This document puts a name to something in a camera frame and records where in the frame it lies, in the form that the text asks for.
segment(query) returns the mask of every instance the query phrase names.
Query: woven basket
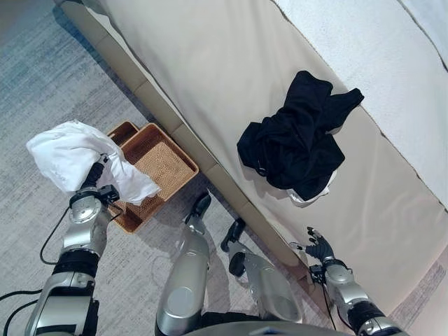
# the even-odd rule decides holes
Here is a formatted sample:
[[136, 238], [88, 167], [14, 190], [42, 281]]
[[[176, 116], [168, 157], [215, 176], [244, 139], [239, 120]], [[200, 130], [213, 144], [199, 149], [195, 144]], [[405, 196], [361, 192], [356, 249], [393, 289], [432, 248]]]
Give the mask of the woven basket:
[[147, 197], [140, 206], [116, 202], [124, 210], [116, 223], [124, 231], [134, 233], [189, 182], [199, 168], [156, 124], [150, 123], [138, 130], [127, 121], [108, 135], [121, 147], [126, 160], [149, 175], [162, 189], [156, 196]]

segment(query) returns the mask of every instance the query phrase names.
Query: wicker basket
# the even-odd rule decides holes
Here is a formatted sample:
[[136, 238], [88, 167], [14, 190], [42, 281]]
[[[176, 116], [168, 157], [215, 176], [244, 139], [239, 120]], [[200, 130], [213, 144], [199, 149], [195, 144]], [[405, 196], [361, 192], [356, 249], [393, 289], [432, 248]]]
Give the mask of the wicker basket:
[[126, 160], [149, 175], [162, 189], [156, 196], [147, 197], [140, 206], [117, 202], [124, 214], [117, 217], [116, 223], [124, 231], [133, 233], [189, 182], [199, 168], [156, 124], [150, 123], [138, 130], [127, 121], [108, 135], [121, 147]]

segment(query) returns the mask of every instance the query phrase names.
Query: wire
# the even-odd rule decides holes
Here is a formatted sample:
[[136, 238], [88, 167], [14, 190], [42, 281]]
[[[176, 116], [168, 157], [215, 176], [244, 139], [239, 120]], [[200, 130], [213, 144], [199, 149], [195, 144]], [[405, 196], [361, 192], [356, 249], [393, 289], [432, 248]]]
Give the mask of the wire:
[[327, 295], [325, 294], [325, 288], [323, 287], [323, 283], [321, 283], [321, 285], [322, 285], [323, 299], [325, 300], [325, 306], [327, 306], [328, 315], [330, 316], [330, 320], [331, 320], [331, 323], [333, 324], [333, 328], [336, 330], [336, 325], [335, 325], [335, 322], [333, 321], [333, 316], [331, 316], [330, 307], [328, 306]]
[[41, 248], [41, 252], [39, 253], [39, 258], [41, 259], [41, 262], [46, 264], [46, 265], [56, 265], [57, 262], [50, 262], [47, 261], [43, 258], [43, 250], [45, 250], [45, 247], [47, 246], [48, 241], [51, 239], [51, 237], [53, 236], [53, 234], [55, 233], [56, 229], [59, 227], [59, 225], [61, 224], [62, 220], [64, 219], [65, 215], [67, 214], [67, 211], [70, 209], [70, 207], [68, 206], [67, 209], [65, 209], [64, 213], [62, 214], [61, 218], [58, 220], [56, 226], [53, 228], [53, 231], [50, 233], [50, 235], [47, 237], [47, 240], [45, 240], [45, 243], [43, 243], [42, 248]]
[[14, 316], [18, 312], [20, 312], [22, 309], [24, 309], [28, 306], [34, 305], [36, 302], [37, 302], [37, 300], [28, 302], [28, 303], [24, 304], [23, 306], [18, 307], [15, 311], [13, 311], [13, 313], [8, 317], [8, 320], [6, 320], [5, 328], [3, 328], [3, 336], [8, 336], [9, 325], [11, 324], [11, 321], [14, 319]]
[[32, 294], [39, 294], [40, 292], [42, 292], [41, 289], [39, 289], [39, 290], [18, 290], [16, 292], [11, 292], [11, 293], [1, 296], [0, 301], [5, 300], [6, 298], [9, 298], [14, 295], [20, 295], [20, 294], [32, 295]]
[[119, 210], [119, 213], [117, 213], [114, 217], [112, 217], [111, 221], [116, 219], [117, 217], [121, 216], [123, 212], [125, 212], [123, 209], [121, 209], [118, 205], [115, 205], [114, 203], [109, 203], [109, 205], [117, 210]]

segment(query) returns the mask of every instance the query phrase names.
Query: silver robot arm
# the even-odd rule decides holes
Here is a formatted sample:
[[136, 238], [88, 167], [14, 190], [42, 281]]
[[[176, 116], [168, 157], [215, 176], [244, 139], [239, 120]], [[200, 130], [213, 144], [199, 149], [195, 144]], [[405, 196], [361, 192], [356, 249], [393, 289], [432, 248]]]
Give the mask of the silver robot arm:
[[322, 266], [310, 267], [314, 282], [325, 284], [330, 299], [339, 315], [357, 336], [409, 336], [401, 327], [387, 318], [369, 295], [355, 282], [351, 269], [335, 258], [333, 249], [314, 228], [308, 227], [310, 241], [314, 245], [294, 245], [321, 261]]
[[99, 259], [112, 219], [107, 204], [118, 200], [112, 185], [97, 189], [107, 157], [93, 164], [70, 199], [70, 226], [59, 260], [45, 283], [25, 329], [26, 336], [95, 335], [99, 302], [92, 298]]

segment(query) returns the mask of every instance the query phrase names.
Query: carpet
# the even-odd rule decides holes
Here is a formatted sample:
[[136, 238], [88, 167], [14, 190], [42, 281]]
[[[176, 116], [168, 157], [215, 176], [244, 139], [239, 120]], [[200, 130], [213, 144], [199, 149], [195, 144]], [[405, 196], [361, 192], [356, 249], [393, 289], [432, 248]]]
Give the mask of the carpet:
[[[39, 250], [69, 200], [40, 175], [25, 148], [27, 140], [67, 120], [77, 119], [107, 132], [124, 120], [141, 127], [154, 118], [58, 8], [3, 45], [0, 60], [0, 291], [7, 293], [41, 288], [50, 276], [52, 267], [40, 262]], [[227, 272], [227, 256], [216, 248], [236, 214], [199, 174], [136, 234], [109, 225], [108, 246], [94, 293], [100, 301], [98, 335], [151, 335], [183, 218], [205, 190], [212, 195], [204, 217], [211, 249], [205, 307], [215, 312], [256, 314], [249, 290]], [[48, 260], [57, 259], [66, 229], [67, 219], [45, 250]], [[306, 323], [330, 326], [250, 230], [241, 240], [253, 251], [267, 255], [287, 276]], [[16, 307], [35, 298], [20, 295], [1, 302], [0, 326]], [[10, 336], [23, 335], [31, 311], [26, 308], [15, 317]]]

